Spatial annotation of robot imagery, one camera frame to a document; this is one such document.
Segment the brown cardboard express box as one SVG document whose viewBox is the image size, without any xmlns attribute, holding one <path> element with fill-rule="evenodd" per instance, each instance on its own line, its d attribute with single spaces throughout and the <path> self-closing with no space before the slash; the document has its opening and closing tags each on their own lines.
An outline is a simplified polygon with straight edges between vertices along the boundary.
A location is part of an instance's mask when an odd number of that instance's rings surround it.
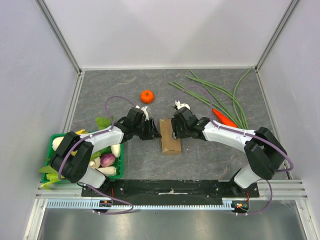
<svg viewBox="0 0 320 240">
<path fill-rule="evenodd" d="M 161 149 L 165 156 L 179 155 L 182 153 L 181 142 L 173 138 L 173 127 L 171 119 L 159 120 L 161 134 Z"/>
</svg>

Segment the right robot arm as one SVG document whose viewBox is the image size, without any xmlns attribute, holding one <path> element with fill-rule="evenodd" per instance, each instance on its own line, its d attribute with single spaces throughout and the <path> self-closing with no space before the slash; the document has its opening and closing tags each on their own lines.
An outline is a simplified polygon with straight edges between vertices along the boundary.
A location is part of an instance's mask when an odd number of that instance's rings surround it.
<svg viewBox="0 0 320 240">
<path fill-rule="evenodd" d="M 235 148 L 246 155 L 248 165 L 229 181 L 229 191 L 242 196 L 258 180 L 271 180 L 286 160 L 287 152 L 272 134 L 260 127 L 246 130 L 227 126 L 208 117 L 198 119 L 190 109 L 178 109 L 171 119 L 174 139 L 193 138 Z"/>
</svg>

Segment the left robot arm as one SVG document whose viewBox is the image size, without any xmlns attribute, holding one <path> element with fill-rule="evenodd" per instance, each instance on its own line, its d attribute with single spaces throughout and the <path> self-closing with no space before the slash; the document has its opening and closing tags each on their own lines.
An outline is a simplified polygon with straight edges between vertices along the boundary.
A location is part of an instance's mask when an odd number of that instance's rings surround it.
<svg viewBox="0 0 320 240">
<path fill-rule="evenodd" d="M 142 141 L 161 137 L 154 119 L 149 117 L 147 106 L 132 107 L 127 116 L 103 130 L 84 135 L 68 132 L 51 157 L 49 165 L 69 182 L 91 186 L 95 194 L 104 197 L 110 191 L 107 176 L 89 167 L 90 159 L 94 153 L 123 144 L 134 136 Z"/>
</svg>

